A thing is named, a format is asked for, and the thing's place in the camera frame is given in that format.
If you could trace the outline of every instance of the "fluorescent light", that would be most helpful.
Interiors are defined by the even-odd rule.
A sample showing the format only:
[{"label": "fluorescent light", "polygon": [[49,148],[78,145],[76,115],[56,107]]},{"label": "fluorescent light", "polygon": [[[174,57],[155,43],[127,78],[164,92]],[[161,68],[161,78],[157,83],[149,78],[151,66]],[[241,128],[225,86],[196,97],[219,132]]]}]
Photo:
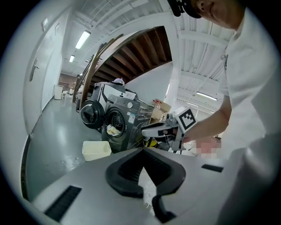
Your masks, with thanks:
[{"label": "fluorescent light", "polygon": [[83,34],[81,35],[81,37],[79,38],[79,41],[77,42],[75,48],[80,49],[82,47],[82,45],[84,44],[84,42],[87,40],[87,38],[90,36],[90,32],[89,31],[84,31]]},{"label": "fluorescent light", "polygon": [[70,61],[70,62],[73,62],[74,58],[75,58],[75,56],[74,56],[74,55],[70,56],[69,61]]},{"label": "fluorescent light", "polygon": [[170,88],[170,84],[168,85],[168,89],[167,89],[166,95],[168,94],[169,88]]},{"label": "fluorescent light", "polygon": [[190,104],[190,105],[194,105],[194,106],[199,107],[198,105],[192,104],[192,103],[190,103],[190,102],[186,102],[186,103],[188,103],[188,104]]},{"label": "fluorescent light", "polygon": [[204,97],[206,97],[206,98],[210,98],[210,99],[215,100],[215,101],[218,100],[217,98],[214,98],[214,97],[212,97],[212,96],[210,96],[210,95],[207,95],[207,94],[203,94],[203,93],[198,92],[198,91],[196,92],[196,94],[201,95],[201,96],[204,96]]}]

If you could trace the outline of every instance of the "ceiling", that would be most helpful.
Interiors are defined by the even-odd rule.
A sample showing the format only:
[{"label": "ceiling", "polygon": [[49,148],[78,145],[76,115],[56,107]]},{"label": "ceiling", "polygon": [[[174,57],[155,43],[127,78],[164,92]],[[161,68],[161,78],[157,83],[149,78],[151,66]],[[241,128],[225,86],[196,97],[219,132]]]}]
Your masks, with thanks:
[{"label": "ceiling", "polygon": [[[174,29],[163,25],[167,31],[173,62],[179,62],[178,102],[186,105],[185,102],[193,103],[199,106],[196,109],[207,113],[216,111],[223,99],[223,95],[218,93],[223,73],[221,57],[233,31],[203,18],[194,19],[187,14],[176,18],[171,14],[166,0],[77,0],[66,29],[62,73],[72,76],[82,73],[98,46],[109,41],[108,37],[116,31],[123,29],[124,32],[127,25],[146,21],[141,26],[149,28],[157,15],[171,17]],[[77,50],[76,43],[85,30],[90,31],[91,35],[82,48]],[[72,63],[69,62],[71,55],[75,55]],[[199,96],[197,91],[216,97],[218,101]]]}]

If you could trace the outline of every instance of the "concrete floor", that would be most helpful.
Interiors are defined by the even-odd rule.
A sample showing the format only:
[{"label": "concrete floor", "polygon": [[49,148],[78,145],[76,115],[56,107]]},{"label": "concrete floor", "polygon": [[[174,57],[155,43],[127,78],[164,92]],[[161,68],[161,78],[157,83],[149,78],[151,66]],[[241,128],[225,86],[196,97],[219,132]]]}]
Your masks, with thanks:
[{"label": "concrete floor", "polygon": [[98,131],[82,123],[72,98],[51,100],[35,126],[29,145],[26,162],[29,200],[85,162],[84,141],[100,140]]}]

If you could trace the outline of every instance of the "front-loading washing machine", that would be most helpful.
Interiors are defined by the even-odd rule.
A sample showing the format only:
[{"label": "front-loading washing machine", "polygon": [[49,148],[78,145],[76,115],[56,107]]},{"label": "front-loading washing machine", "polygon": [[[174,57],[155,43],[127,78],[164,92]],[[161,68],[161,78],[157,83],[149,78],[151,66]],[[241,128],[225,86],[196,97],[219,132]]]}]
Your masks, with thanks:
[{"label": "front-loading washing machine", "polygon": [[[109,95],[105,110],[99,101],[86,100],[80,110],[83,123],[92,129],[102,129],[101,140],[108,141],[113,153],[143,145],[141,128],[149,124],[154,107],[140,101]],[[120,131],[107,133],[108,125]]]}]

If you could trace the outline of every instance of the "white shirt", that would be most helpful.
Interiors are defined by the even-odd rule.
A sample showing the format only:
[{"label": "white shirt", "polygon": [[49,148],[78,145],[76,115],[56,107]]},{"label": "white shirt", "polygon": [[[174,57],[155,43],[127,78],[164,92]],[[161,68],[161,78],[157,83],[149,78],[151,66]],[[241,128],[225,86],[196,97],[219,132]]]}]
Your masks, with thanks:
[{"label": "white shirt", "polygon": [[230,97],[232,112],[222,136],[222,148],[217,151],[218,158],[228,158],[233,150],[246,147],[265,134],[251,100],[277,68],[279,57],[270,36],[249,9],[245,10],[226,55],[220,92]]}]

